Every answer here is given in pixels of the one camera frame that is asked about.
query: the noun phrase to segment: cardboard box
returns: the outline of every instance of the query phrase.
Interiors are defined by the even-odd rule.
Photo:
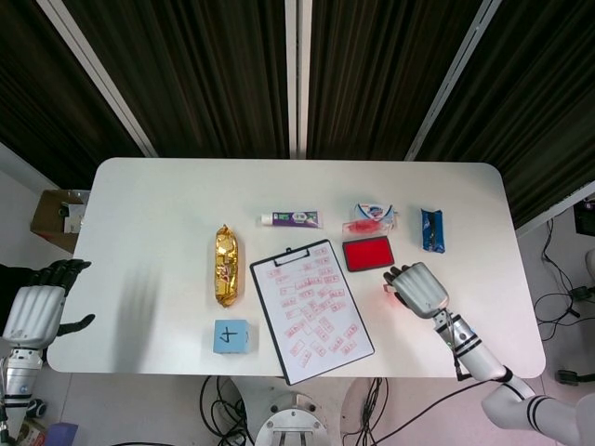
[[[82,202],[68,190],[44,190],[31,222],[31,232],[69,253],[74,253],[78,234],[64,233],[64,217],[59,214],[62,203],[81,204]]]

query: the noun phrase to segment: gold snack package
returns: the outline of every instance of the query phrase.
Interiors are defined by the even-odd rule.
[[[238,296],[238,242],[225,225],[215,239],[215,297],[228,307]]]

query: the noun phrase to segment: toothpaste cap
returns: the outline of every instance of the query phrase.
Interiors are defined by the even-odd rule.
[[[262,214],[260,216],[262,226],[272,226],[272,214]]]

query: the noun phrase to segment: robotic arm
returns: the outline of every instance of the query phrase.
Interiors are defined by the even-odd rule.
[[[12,302],[3,337],[10,355],[0,360],[0,444],[19,435],[31,400],[33,384],[43,365],[42,355],[56,336],[87,327],[95,316],[60,325],[66,295],[90,262],[62,260],[36,271]]]
[[[465,320],[448,310],[448,294],[423,263],[384,274],[397,298],[418,317],[433,319],[434,331],[453,352],[460,380],[502,383],[482,401],[485,414],[504,429],[535,430],[567,446],[586,446],[595,440],[595,395],[583,398],[576,407],[535,392],[502,365],[471,330]],[[460,364],[469,375],[461,373]]]

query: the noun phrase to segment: purple object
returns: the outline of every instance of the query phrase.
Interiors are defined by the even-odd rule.
[[[72,446],[78,425],[56,423],[47,430],[44,446]]]

